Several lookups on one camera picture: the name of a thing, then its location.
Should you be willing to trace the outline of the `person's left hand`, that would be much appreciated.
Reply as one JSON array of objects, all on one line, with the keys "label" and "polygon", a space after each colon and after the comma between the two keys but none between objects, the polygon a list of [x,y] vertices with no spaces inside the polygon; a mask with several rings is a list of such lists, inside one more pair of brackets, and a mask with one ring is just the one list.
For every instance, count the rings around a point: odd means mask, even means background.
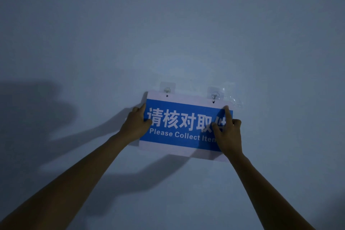
[{"label": "person's left hand", "polygon": [[119,136],[127,143],[140,139],[148,130],[141,130],[141,122],[144,119],[146,103],[141,107],[134,107],[128,114],[126,121],[122,125]]}]

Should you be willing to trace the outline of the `person's right hand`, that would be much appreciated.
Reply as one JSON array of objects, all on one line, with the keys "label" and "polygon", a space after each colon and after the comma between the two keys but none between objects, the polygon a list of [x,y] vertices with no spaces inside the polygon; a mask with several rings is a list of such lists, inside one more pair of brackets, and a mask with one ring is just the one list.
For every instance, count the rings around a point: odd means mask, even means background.
[{"label": "person's right hand", "polygon": [[224,110],[226,124],[220,129],[222,131],[222,139],[216,140],[216,142],[222,153],[230,159],[243,154],[240,132],[242,122],[239,119],[232,118],[229,106],[226,105]]}]

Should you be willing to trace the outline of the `blue and white sign board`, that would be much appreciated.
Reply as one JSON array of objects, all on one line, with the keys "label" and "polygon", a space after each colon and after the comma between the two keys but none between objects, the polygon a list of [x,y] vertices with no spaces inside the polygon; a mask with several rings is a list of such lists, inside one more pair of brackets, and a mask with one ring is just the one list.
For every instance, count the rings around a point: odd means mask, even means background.
[{"label": "blue and white sign board", "polygon": [[216,142],[211,124],[226,124],[220,99],[151,91],[144,119],[152,125],[140,138],[141,150],[229,163]]}]

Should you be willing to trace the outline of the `person's left forearm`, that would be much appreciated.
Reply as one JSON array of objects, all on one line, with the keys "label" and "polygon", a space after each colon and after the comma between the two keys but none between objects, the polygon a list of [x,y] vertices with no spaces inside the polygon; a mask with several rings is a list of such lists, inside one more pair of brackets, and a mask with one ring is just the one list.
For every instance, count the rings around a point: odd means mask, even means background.
[{"label": "person's left forearm", "polygon": [[0,230],[65,230],[131,141],[124,132],[110,137],[7,215]]}]

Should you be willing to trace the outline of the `person's right forearm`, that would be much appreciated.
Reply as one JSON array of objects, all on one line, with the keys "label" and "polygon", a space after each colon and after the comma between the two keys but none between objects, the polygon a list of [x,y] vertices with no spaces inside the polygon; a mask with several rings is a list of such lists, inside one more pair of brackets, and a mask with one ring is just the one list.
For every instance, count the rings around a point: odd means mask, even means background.
[{"label": "person's right forearm", "polygon": [[244,154],[228,157],[264,230],[316,230],[255,169]]}]

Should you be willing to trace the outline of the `clear adhesive wall hook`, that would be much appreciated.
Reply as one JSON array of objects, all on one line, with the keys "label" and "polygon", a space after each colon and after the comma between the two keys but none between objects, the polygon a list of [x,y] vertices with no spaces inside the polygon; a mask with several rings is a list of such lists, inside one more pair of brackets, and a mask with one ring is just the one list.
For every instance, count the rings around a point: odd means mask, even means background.
[{"label": "clear adhesive wall hook", "polygon": [[165,94],[175,94],[176,83],[162,81],[159,85],[159,92]]},{"label": "clear adhesive wall hook", "polygon": [[225,97],[225,89],[220,87],[209,86],[207,88],[207,99],[215,101],[223,101]]}]

